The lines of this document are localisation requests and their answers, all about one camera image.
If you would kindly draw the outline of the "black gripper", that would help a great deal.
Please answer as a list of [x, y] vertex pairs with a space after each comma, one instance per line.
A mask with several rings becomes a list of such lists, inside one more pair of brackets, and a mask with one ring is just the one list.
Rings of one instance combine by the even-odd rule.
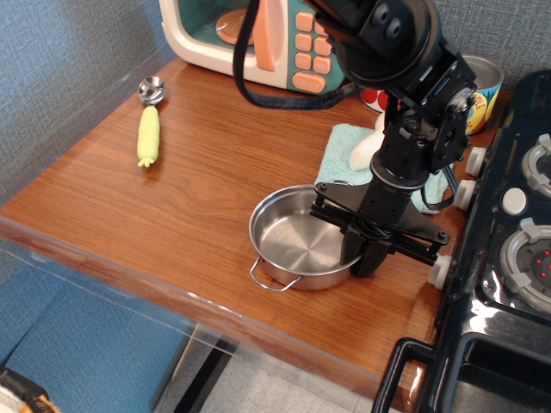
[[400, 253], [432, 266], [449, 234], [412, 203], [411, 188], [396, 188], [374, 176], [363, 185], [321, 182], [311, 215], [344, 235], [340, 262], [355, 278], [368, 278], [387, 256]]

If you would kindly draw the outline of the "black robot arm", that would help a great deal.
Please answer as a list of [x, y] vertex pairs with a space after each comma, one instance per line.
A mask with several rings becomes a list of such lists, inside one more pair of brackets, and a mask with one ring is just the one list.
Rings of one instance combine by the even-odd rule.
[[388, 255], [431, 265], [448, 233], [412, 203], [430, 176], [461, 160], [475, 75], [443, 38], [431, 1], [313, 1], [345, 76], [389, 100], [371, 180], [315, 187], [315, 217], [343, 233], [341, 262], [367, 278]]

